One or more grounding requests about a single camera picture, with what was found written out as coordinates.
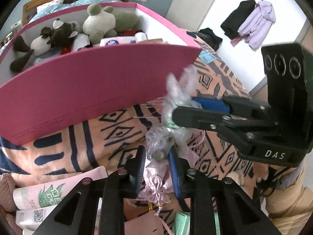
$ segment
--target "tag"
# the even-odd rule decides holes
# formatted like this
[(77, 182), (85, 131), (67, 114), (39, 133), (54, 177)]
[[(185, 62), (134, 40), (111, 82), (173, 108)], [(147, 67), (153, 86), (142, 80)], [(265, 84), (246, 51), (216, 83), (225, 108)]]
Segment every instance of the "tag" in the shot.
[(155, 211), (125, 222), (125, 235), (163, 235), (163, 226)]
[(209, 64), (210, 62), (214, 61), (216, 57), (212, 55), (209, 51), (203, 49), (198, 57), (206, 64)]

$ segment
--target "pink storage box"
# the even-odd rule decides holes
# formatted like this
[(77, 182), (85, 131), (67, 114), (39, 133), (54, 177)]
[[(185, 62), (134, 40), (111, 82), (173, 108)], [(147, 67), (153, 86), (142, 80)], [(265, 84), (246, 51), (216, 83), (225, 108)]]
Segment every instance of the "pink storage box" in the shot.
[[(184, 31), (136, 3), (102, 3), (114, 11), (134, 11), (136, 29), (148, 39), (167, 44), (125, 44), (71, 52), (26, 69), (15, 76), (10, 63), (22, 56), (15, 38), (0, 56), (0, 135), (26, 144), (70, 125), (144, 103), (166, 94), (166, 76), (179, 77), (201, 49)], [(56, 18), (81, 25), (87, 5), (64, 9), (25, 25), (18, 33), (26, 44), (51, 27)]]

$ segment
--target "clear plastic wrap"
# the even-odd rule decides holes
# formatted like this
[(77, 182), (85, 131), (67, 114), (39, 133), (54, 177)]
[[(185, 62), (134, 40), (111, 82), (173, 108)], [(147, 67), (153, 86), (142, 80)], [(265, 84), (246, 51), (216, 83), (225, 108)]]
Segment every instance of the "clear plastic wrap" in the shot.
[(162, 104), (162, 125), (152, 127), (146, 134), (149, 160), (165, 160), (174, 144), (178, 153), (183, 151), (183, 155), (188, 155), (187, 141), (191, 138), (193, 130), (177, 126), (172, 121), (172, 113), (178, 106), (201, 108), (191, 96), (195, 93), (197, 84), (197, 69), (193, 65), (185, 68), (179, 82), (172, 73), (168, 75), (167, 96)]

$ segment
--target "black sweater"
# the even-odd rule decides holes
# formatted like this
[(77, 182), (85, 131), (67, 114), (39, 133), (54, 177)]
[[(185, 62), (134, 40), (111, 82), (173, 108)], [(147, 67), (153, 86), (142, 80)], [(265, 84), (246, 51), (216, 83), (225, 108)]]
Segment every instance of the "black sweater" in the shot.
[(255, 9), (255, 1), (242, 1), (238, 8), (234, 10), (221, 24), (225, 35), (231, 40), (238, 37), (238, 29), (242, 23), (247, 19), (251, 12)]

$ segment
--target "pink tube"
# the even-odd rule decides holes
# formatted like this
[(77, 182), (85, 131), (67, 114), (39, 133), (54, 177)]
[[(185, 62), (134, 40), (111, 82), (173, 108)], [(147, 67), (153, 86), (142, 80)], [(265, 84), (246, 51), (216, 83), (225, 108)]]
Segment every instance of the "pink tube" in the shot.
[(13, 199), (20, 210), (43, 208), (58, 204), (85, 177), (93, 180), (107, 178), (103, 166), (82, 174), (33, 186), (17, 188), (13, 191)]

